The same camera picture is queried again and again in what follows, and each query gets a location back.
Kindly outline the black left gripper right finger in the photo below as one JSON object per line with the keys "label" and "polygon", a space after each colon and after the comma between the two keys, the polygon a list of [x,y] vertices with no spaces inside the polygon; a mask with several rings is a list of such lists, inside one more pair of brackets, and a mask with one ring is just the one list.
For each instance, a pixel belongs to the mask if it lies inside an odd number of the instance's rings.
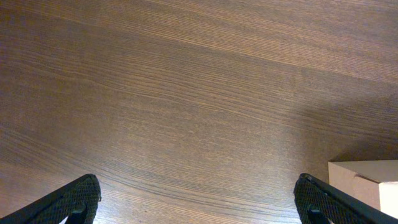
{"label": "black left gripper right finger", "polygon": [[302,173],[294,188],[294,200],[302,223],[397,224],[397,219]]}

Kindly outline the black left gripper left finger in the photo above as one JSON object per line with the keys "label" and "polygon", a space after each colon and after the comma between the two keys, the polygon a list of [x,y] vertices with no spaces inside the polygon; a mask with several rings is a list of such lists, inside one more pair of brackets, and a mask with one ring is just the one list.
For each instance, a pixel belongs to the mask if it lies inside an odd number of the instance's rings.
{"label": "black left gripper left finger", "polygon": [[97,177],[94,174],[85,174],[1,218],[1,223],[93,224],[100,201],[101,189]]}

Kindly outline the brown cardboard box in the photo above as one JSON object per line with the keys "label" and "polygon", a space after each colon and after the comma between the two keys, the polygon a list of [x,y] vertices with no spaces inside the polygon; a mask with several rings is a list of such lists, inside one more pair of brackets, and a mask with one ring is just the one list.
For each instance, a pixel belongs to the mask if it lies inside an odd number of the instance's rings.
{"label": "brown cardboard box", "polygon": [[329,184],[397,218],[397,161],[328,163]]}

